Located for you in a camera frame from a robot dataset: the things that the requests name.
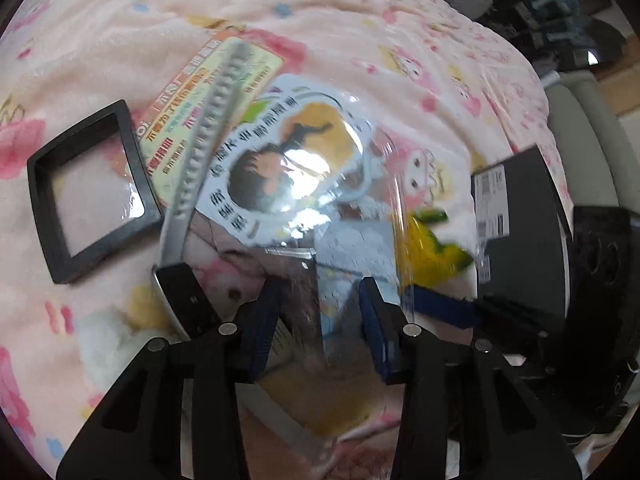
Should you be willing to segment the yellow green snack packet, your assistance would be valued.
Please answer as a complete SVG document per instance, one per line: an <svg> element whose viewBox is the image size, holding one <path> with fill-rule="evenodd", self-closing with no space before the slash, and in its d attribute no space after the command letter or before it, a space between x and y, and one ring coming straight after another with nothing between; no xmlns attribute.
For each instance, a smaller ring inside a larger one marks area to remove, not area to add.
<svg viewBox="0 0 640 480"><path fill-rule="evenodd" d="M435 288L469 269L474 258L456 243L443 243L432 226L446 223L442 209L407 214L406 225L396 237L401 285Z"/></svg>

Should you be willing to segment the pink cartoon print blanket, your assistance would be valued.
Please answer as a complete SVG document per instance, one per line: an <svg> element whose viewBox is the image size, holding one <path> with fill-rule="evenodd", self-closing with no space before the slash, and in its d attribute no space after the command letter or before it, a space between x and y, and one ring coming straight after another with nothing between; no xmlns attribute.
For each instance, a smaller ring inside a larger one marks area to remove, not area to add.
<svg viewBox="0 0 640 480"><path fill-rule="evenodd" d="M444 0L25 0L1 39L1 407L55 474L145 336L168 331L151 287L155 243L55 285L26 164L96 110L140 117L216 32L277 55L283 73L352 92L431 159L413 206L443 206L445 240L475 240L470 175L536 146L564 206L561 155L533 66Z"/></svg>

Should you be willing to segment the orange printed leaflet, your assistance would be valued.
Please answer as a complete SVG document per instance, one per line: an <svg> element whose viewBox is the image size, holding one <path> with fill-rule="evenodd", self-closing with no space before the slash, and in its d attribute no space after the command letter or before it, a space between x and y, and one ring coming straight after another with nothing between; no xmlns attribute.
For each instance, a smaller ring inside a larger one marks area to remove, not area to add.
<svg viewBox="0 0 640 480"><path fill-rule="evenodd" d="M160 206L170 204L175 193L192 132L203 102L227 54L243 38L221 32L210 38L186 66L166 84L141 115L137 124L139 148ZM291 57L265 39L250 40L250 64L233 119L238 120Z"/></svg>

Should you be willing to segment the round photo card package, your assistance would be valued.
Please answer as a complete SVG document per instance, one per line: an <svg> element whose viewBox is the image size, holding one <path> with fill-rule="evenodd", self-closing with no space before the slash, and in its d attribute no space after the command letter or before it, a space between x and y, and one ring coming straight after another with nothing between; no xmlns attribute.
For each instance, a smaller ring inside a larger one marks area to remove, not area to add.
<svg viewBox="0 0 640 480"><path fill-rule="evenodd" d="M224 252L285 246L344 218L385 221L386 176L367 102L284 74L214 154L191 230Z"/></svg>

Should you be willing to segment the grey toothed hair band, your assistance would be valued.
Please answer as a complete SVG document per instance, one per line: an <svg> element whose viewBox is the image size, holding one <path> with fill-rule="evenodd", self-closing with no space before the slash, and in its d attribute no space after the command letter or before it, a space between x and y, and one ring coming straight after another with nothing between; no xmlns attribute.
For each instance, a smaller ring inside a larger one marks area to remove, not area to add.
<svg viewBox="0 0 640 480"><path fill-rule="evenodd" d="M184 244L210 161L224 137L242 96L252 48L240 40L232 46L203 102L198 122L182 154L175 196L164 214L152 283L182 340L207 335L220 317L191 267L183 261Z"/></svg>

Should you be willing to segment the black open storage box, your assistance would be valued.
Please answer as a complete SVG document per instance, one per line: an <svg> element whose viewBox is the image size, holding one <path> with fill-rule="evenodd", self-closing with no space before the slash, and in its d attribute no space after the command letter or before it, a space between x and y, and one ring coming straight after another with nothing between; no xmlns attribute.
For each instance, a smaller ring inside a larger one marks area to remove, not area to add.
<svg viewBox="0 0 640 480"><path fill-rule="evenodd" d="M477 292L565 321L570 302L570 225L536 146L471 177L477 230Z"/></svg>

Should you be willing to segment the small black square frame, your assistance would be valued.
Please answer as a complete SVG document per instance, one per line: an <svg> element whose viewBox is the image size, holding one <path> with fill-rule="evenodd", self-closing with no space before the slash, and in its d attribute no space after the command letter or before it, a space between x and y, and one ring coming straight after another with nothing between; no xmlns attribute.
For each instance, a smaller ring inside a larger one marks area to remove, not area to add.
<svg viewBox="0 0 640 480"><path fill-rule="evenodd" d="M55 284L81 280L162 223L123 100L36 151L27 174L38 240Z"/></svg>

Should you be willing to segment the clear cartoon phone case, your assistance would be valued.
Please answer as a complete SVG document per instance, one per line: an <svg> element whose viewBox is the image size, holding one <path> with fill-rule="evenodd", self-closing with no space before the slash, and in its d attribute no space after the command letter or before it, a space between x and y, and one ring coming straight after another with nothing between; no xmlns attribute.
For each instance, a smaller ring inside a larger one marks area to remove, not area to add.
<svg viewBox="0 0 640 480"><path fill-rule="evenodd" d="M398 300L395 249L384 242L340 243L284 256L253 248L263 274L291 282L259 385L288 417L332 440L384 410L361 336L357 288L373 276L384 299Z"/></svg>

